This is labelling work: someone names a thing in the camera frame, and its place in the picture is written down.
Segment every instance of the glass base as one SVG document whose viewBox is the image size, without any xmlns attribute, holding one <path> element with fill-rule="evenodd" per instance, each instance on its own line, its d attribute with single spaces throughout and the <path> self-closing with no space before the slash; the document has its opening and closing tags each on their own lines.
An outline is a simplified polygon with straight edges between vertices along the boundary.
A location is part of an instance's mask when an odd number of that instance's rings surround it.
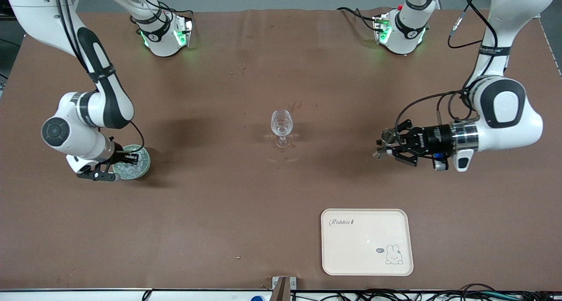
<svg viewBox="0 0 562 301">
<path fill-rule="evenodd" d="M 291 142 L 293 141 L 291 139 L 291 137 L 289 135 L 287 136 L 275 136 L 275 145 L 277 145 L 277 147 L 280 147 L 282 149 L 286 149 L 287 147 L 289 147 L 291 145 Z"/>
</svg>

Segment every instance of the white tray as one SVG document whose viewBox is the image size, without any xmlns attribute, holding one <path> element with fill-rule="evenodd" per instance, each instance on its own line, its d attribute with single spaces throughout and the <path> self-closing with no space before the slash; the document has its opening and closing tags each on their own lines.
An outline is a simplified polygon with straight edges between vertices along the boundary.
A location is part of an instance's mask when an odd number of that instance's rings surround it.
<svg viewBox="0 0 562 301">
<path fill-rule="evenodd" d="M 322 267 L 332 276 L 407 276 L 414 270 L 408 217 L 399 209 L 327 209 Z"/>
</svg>

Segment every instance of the green led light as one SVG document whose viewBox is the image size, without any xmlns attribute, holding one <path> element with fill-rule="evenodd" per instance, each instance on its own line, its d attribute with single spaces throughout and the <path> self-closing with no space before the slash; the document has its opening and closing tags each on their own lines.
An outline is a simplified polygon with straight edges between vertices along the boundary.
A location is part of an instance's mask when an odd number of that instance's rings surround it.
<svg viewBox="0 0 562 301">
<path fill-rule="evenodd" d="M 390 36 L 391 33 L 392 33 L 392 27 L 390 25 L 387 25 L 385 30 L 381 33 L 381 38 L 380 38 L 381 43 L 386 44 L 386 42 L 388 41 L 388 37 Z"/>
<path fill-rule="evenodd" d="M 174 35 L 176 37 L 177 44 L 179 44 L 180 46 L 185 45 L 186 41 L 185 41 L 185 34 L 184 33 L 174 31 Z"/>
<path fill-rule="evenodd" d="M 144 37 L 144 33 L 142 33 L 142 31 L 140 32 L 140 36 L 142 36 L 142 39 L 144 40 L 144 46 L 149 47 L 148 42 L 146 41 L 146 37 Z"/>
</svg>

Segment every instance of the table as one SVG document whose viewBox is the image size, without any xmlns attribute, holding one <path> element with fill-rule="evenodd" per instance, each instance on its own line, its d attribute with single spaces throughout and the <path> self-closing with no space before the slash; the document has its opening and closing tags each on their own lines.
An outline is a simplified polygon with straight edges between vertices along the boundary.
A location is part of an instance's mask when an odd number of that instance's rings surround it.
<svg viewBox="0 0 562 301">
<path fill-rule="evenodd" d="M 302 289 L 562 290 L 562 81 L 537 19 L 506 75 L 525 85 L 544 135 L 478 153 L 462 174 L 371 157 L 405 105 L 472 71 L 477 46 L 446 46 L 458 11 L 436 11 L 408 56 L 339 11 L 195 16 L 192 48 L 158 58 L 127 14 L 81 15 L 135 104 L 152 156 L 140 181 L 77 179 L 42 142 L 60 97 L 93 85 L 70 55 L 25 38 L 0 101 L 0 287 L 249 289 L 292 275 Z M 470 13 L 453 43 L 483 29 Z M 406 117 L 435 125 L 434 104 Z M 271 141 L 275 109 L 293 114 L 288 149 Z M 104 132 L 139 142 L 132 127 Z M 325 274 L 319 221 L 331 207 L 404 210 L 412 275 Z"/>
</svg>

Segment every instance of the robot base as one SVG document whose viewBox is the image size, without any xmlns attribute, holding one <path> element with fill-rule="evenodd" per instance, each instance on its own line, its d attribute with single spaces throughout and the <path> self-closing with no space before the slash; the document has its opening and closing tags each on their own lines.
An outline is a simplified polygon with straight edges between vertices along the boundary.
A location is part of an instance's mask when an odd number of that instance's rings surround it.
<svg viewBox="0 0 562 301">
<path fill-rule="evenodd" d="M 398 9 L 394 9 L 389 13 L 380 17 L 373 18 L 374 29 L 382 29 L 382 32 L 375 31 L 375 40 L 377 44 L 385 46 L 389 51 L 395 54 L 406 55 L 414 51 L 422 42 L 426 29 L 423 29 L 419 36 L 413 39 L 407 39 L 404 34 L 396 28 L 396 15 L 399 14 Z"/>
<path fill-rule="evenodd" d="M 159 57 L 169 57 L 177 53 L 182 47 L 189 47 L 191 31 L 193 30 L 193 19 L 164 11 L 167 18 L 171 19 L 168 31 L 158 40 L 157 35 L 141 31 L 144 46 Z"/>
</svg>

